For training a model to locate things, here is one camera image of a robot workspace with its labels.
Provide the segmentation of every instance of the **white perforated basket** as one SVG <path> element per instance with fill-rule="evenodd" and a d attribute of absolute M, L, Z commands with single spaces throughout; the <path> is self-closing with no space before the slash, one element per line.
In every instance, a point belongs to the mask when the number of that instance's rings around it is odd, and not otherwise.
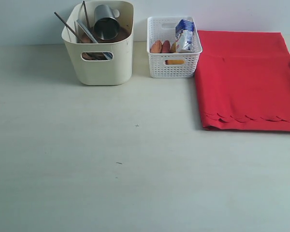
<path fill-rule="evenodd" d="M 150 48 L 155 41 L 169 40 L 175 42 L 175 27 L 181 19 L 193 21 L 189 16 L 172 17 L 150 17 L 147 19 L 147 52 L 149 55 L 150 75 L 153 78 L 189 78 L 192 77 L 199 60 L 202 47 L 197 33 L 194 29 L 192 40 L 193 53 L 154 54 Z M 181 65 L 167 65 L 166 60 L 183 60 Z"/>

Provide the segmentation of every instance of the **chopstick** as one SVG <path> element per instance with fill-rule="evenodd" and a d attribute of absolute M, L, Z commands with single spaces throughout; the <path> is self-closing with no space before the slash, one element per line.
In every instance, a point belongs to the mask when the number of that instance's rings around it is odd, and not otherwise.
<path fill-rule="evenodd" d="M 86 16 L 87 29 L 89 30 L 90 29 L 90 24 L 89 24 L 89 19 L 88 19 L 88 14 L 87 14 L 85 1 L 83 1 L 83 5 L 84 5 L 85 16 Z"/>
<path fill-rule="evenodd" d="M 57 12 L 54 12 L 54 14 L 63 22 L 63 24 L 79 39 L 80 42 L 84 44 L 84 41 L 76 34 L 76 32 L 61 18 Z"/>

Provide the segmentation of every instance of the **cream storage bin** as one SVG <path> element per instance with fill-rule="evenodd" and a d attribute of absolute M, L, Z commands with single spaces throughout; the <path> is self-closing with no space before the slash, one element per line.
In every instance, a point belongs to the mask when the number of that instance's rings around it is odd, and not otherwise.
<path fill-rule="evenodd" d="M 202 47 L 194 29 L 192 40 L 193 53 L 153 54 L 150 48 L 155 41 L 169 40 L 175 42 L 175 27 L 181 19 L 193 21 L 188 16 L 150 17 L 147 19 L 147 52 L 149 56 L 150 75 L 154 78 L 189 78 L 192 77 L 199 60 Z M 166 60 L 183 60 L 181 65 L 167 65 Z"/>
<path fill-rule="evenodd" d="M 107 4 L 119 11 L 117 18 L 125 28 L 129 37 L 117 43 L 77 43 L 77 38 L 66 27 L 62 38 L 68 50 L 77 78 L 85 85 L 120 85 L 127 82 L 132 75 L 133 49 L 133 5 L 125 1 L 88 1 L 86 2 L 90 26 L 93 26 L 93 12 L 98 5 Z M 83 5 L 80 3 L 73 9 L 67 23 L 82 35 L 83 31 L 76 23 L 80 19 L 86 25 Z M 82 58 L 83 52 L 111 52 L 113 59 L 88 61 Z"/>

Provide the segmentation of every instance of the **folded red fabric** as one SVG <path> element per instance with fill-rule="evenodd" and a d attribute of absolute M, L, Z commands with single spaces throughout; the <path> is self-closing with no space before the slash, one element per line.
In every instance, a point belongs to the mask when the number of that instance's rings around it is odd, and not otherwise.
<path fill-rule="evenodd" d="M 290 131 L 290 53 L 281 33 L 198 31 L 203 127 Z"/>

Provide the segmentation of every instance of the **table surface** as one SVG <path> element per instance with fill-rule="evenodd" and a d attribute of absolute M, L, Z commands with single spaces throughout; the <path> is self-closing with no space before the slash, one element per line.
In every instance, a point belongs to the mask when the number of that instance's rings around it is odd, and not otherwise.
<path fill-rule="evenodd" d="M 64 45 L 0 47 L 0 232 L 290 232 L 290 133 L 204 131 L 145 47 L 112 87 Z"/>

